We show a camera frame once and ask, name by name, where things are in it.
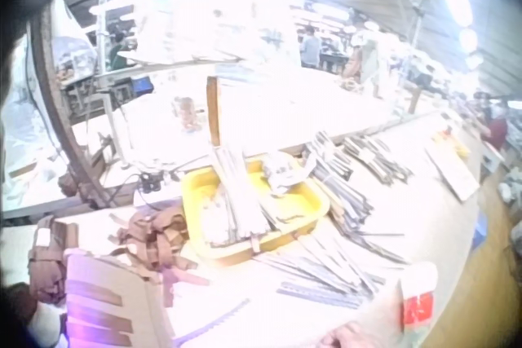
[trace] paper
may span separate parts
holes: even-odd
[[[480,187],[471,171],[452,148],[431,142],[426,147],[426,151],[460,201],[469,199]]]
[[[51,243],[51,229],[50,228],[39,228],[36,237],[36,246],[49,247]]]

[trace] workbench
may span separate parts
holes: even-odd
[[[367,231],[400,231],[403,237],[379,238],[375,242],[412,262],[431,261],[438,268],[439,281],[435,291],[434,323],[449,302],[471,250],[471,241],[478,218],[477,194],[464,203],[444,185],[435,166],[424,151],[426,142],[440,128],[440,116],[431,114],[378,134],[413,172],[408,184],[381,183],[353,160],[351,185],[369,197],[374,212],[365,225]],[[480,169],[480,141],[464,132],[457,136],[470,149],[467,165],[476,178]],[[113,212],[129,218],[134,207],[99,210],[61,220],[80,226],[80,247],[98,254],[109,253],[114,245],[107,240],[117,226],[108,217]],[[9,227],[2,232],[2,268],[5,284],[28,281],[27,252],[35,226]],[[328,218],[323,218],[318,231],[333,232]],[[314,344],[330,329],[356,319],[370,333],[378,336],[385,347],[404,346],[401,341],[398,286],[400,269],[356,245],[350,246],[358,265],[387,279],[377,297],[358,311],[327,306],[275,293],[283,279],[279,271],[256,261],[243,262],[228,268],[214,268],[198,260],[190,242],[185,257],[200,262],[196,273],[212,279],[210,287],[185,283],[175,286],[175,306],[169,309],[170,320],[178,336],[202,326],[208,317],[230,310],[245,298],[250,303],[237,316],[207,334],[187,343],[186,347],[304,347]],[[281,248],[299,252],[299,243]]]

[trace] worker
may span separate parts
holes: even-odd
[[[323,337],[317,348],[382,348],[357,322],[348,322]]]
[[[507,103],[502,101],[491,107],[491,120],[487,125],[483,125],[480,121],[476,121],[476,126],[480,132],[480,138],[488,142],[498,151],[506,142],[507,137]]]
[[[321,53],[321,40],[316,37],[316,30],[308,25],[304,28],[306,35],[301,42],[301,66],[305,68],[317,68],[319,54]]]
[[[108,53],[108,61],[112,70],[126,68],[127,62],[124,57],[121,57],[118,52],[124,49],[125,34],[118,32],[114,35],[113,49]]]

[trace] wooden plank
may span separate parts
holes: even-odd
[[[69,165],[77,180],[89,187],[89,196],[97,196],[104,206],[117,206],[114,202],[108,202],[108,194],[95,177],[91,165],[76,142],[67,110],[61,98],[60,84],[55,77],[51,42],[51,8],[46,6],[41,15],[35,16],[31,20],[31,47],[38,84],[52,128],[69,159]]]
[[[219,135],[219,85],[217,77],[206,79],[206,105],[209,113],[210,141],[214,147],[221,145]]]

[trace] yellow plastic tray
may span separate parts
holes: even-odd
[[[269,195],[270,187],[263,178],[263,164],[259,158],[249,161],[249,176],[254,188],[261,196]],[[220,266],[230,266],[244,262],[253,255],[250,242],[243,240],[226,247],[213,248],[203,237],[201,230],[201,206],[203,200],[212,197],[219,185],[219,177],[211,167],[188,173],[182,181],[183,203],[187,219],[188,235],[194,250],[207,262]],[[271,251],[294,240],[293,234],[306,234],[313,230],[317,219],[325,216],[330,201],[325,193],[311,180],[295,185],[283,197],[271,197],[281,216],[296,217],[281,224],[281,231],[271,231],[261,237],[261,251]]]

